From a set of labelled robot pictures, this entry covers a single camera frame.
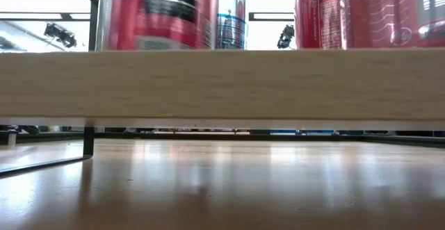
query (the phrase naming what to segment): red can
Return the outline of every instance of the red can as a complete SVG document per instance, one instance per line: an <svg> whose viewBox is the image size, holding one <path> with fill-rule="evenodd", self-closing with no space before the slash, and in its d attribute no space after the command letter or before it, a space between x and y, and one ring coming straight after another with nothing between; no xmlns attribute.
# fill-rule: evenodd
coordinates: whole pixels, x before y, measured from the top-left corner
<svg viewBox="0 0 445 230"><path fill-rule="evenodd" d="M296 17L299 48L445 46L445 0L297 0Z"/></svg>
<svg viewBox="0 0 445 230"><path fill-rule="evenodd" d="M297 48L340 49L340 0L296 0Z"/></svg>
<svg viewBox="0 0 445 230"><path fill-rule="evenodd" d="M107 49L214 48L216 0L113 0Z"/></svg>

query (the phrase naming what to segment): wooden board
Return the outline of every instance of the wooden board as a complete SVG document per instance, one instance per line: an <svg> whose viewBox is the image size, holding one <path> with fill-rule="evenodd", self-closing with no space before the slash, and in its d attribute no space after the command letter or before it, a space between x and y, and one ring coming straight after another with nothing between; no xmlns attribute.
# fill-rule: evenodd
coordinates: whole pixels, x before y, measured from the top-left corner
<svg viewBox="0 0 445 230"><path fill-rule="evenodd" d="M0 54L0 122L445 129L444 59L443 49Z"/></svg>

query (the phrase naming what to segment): wood grain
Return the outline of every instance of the wood grain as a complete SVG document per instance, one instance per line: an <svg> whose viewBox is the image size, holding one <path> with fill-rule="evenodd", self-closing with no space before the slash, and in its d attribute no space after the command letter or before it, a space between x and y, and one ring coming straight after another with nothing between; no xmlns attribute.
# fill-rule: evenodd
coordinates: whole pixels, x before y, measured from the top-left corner
<svg viewBox="0 0 445 230"><path fill-rule="evenodd" d="M0 54L0 117L436 129L445 122L444 59L443 49Z"/></svg>

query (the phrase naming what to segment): can label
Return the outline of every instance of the can label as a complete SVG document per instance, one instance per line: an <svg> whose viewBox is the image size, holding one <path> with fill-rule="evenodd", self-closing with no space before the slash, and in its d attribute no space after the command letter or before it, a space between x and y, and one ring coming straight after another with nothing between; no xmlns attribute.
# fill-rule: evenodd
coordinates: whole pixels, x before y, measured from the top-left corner
<svg viewBox="0 0 445 230"><path fill-rule="evenodd" d="M340 0L296 0L297 48L340 49Z"/></svg>
<svg viewBox="0 0 445 230"><path fill-rule="evenodd" d="M341 48L339 0L319 0L320 43L323 49Z"/></svg>
<svg viewBox="0 0 445 230"><path fill-rule="evenodd" d="M210 49L215 9L212 0L113 0L108 48Z"/></svg>

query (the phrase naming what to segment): silver can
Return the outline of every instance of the silver can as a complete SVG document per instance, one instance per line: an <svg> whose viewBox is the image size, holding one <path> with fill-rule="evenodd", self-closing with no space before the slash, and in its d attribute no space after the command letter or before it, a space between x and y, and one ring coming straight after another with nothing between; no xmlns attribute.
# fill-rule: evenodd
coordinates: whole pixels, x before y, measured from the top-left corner
<svg viewBox="0 0 445 230"><path fill-rule="evenodd" d="M245 49L245 0L218 0L217 49Z"/></svg>
<svg viewBox="0 0 445 230"><path fill-rule="evenodd" d="M17 140L17 132L16 130L9 130L8 131L8 146L9 147L15 147L15 143Z"/></svg>
<svg viewBox="0 0 445 230"><path fill-rule="evenodd" d="M110 29L112 2L113 0L99 0L96 51L106 50L106 42L108 42L108 31Z"/></svg>

